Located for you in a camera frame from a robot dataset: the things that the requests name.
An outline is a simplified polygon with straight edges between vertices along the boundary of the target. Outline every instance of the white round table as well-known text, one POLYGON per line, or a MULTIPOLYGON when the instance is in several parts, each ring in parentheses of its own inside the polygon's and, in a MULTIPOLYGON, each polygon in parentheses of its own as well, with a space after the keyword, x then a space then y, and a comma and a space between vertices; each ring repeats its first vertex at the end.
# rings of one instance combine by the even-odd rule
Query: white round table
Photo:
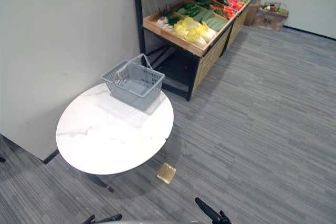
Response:
POLYGON ((56 130, 62 157, 73 167, 95 175, 135 168, 164 145, 173 127, 174 112, 161 92, 150 114, 110 95, 105 83, 75 98, 64 110, 56 130))

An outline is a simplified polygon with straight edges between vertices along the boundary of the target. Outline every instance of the shelf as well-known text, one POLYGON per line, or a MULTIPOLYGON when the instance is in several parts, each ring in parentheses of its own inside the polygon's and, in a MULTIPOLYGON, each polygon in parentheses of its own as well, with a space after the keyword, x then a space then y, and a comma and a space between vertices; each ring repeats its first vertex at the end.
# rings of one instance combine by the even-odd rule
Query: shelf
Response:
POLYGON ((191 64, 192 62, 183 57, 183 52, 176 50, 155 70, 165 74, 167 78, 187 86, 190 83, 191 64))

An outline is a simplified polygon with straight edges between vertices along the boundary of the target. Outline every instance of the wooden crate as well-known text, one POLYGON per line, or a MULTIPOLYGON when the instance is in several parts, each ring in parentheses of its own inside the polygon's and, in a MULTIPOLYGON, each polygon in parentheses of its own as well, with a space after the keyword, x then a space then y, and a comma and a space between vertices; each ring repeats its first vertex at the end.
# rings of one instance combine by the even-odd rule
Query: wooden crate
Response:
POLYGON ((162 27, 156 24, 156 21, 161 17, 159 13, 150 15, 143 19, 143 27, 147 28, 148 30, 160 35, 161 37, 175 43, 176 45, 196 54, 197 56, 201 57, 210 43, 207 43, 204 48, 201 48, 181 37, 176 36, 171 31, 165 30, 162 27))
POLYGON ((210 51, 200 59, 196 78, 194 82, 193 92, 197 89, 199 84, 201 84, 202 80, 206 76, 206 74, 209 72, 211 67, 215 64, 217 59, 221 56, 221 53, 223 52, 225 42, 227 39, 227 36, 229 35, 229 29, 227 29, 221 38, 217 41, 216 45, 210 49, 210 51))
POLYGON ((235 40, 235 38, 239 34, 241 28, 244 25, 247 13, 248 13, 248 9, 245 8, 243 10, 243 12, 241 12, 240 16, 237 18, 237 20, 235 21, 235 23, 233 24, 233 28, 232 28, 232 31, 231 31, 231 34, 230 34, 230 39, 229 39, 229 42, 227 44, 227 48, 230 47, 230 45, 232 44, 232 42, 235 40))

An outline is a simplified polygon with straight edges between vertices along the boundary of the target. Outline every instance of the wooden display tray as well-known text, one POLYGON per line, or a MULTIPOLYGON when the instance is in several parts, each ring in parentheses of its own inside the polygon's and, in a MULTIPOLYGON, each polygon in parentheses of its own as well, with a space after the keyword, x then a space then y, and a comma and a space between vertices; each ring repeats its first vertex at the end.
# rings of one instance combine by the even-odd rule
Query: wooden display tray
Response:
MULTIPOLYGON (((185 2, 189 2, 191 0, 184 0, 176 5, 175 6, 179 6, 185 2)), ((246 7, 249 5, 249 3, 251 2, 251 0, 249 0, 248 2, 245 3, 244 7, 239 10, 236 15, 231 18, 227 23, 226 25, 217 33, 216 36, 214 36, 214 38, 208 42, 205 47, 201 48, 189 41, 187 41, 186 39, 184 38, 181 38, 181 37, 178 37, 176 36, 173 32, 171 31, 168 31, 166 29, 163 29, 161 26, 159 26, 156 21, 161 17, 161 14, 160 13, 156 13, 156 14, 153 14, 153 15, 150 15, 150 16, 147 16, 143 19, 143 27, 150 30, 151 32, 171 41, 172 43, 180 46, 181 48, 185 49, 185 50, 188 50, 189 52, 199 56, 199 57, 202 57, 204 55, 205 52, 208 51, 208 48, 209 46, 213 43, 213 41, 215 41, 217 39, 218 36, 220 36, 222 34, 222 32, 224 30, 226 30, 230 25, 231 23, 238 17, 240 16, 240 14, 246 9, 246 7)), ((218 14, 214 14, 217 18, 220 18, 220 19, 223 19, 223 20, 227 20, 225 19, 224 17, 218 15, 218 14)))

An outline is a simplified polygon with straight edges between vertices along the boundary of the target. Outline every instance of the gray plastic basket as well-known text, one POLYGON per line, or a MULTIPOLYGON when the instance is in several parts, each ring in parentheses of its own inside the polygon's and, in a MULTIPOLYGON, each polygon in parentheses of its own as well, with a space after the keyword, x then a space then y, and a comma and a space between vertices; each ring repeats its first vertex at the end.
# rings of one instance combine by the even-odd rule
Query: gray plastic basket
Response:
POLYGON ((101 76, 113 97, 143 111, 159 97, 163 78, 164 74, 153 70, 144 54, 124 60, 101 76), (149 68, 140 65, 142 57, 149 68))

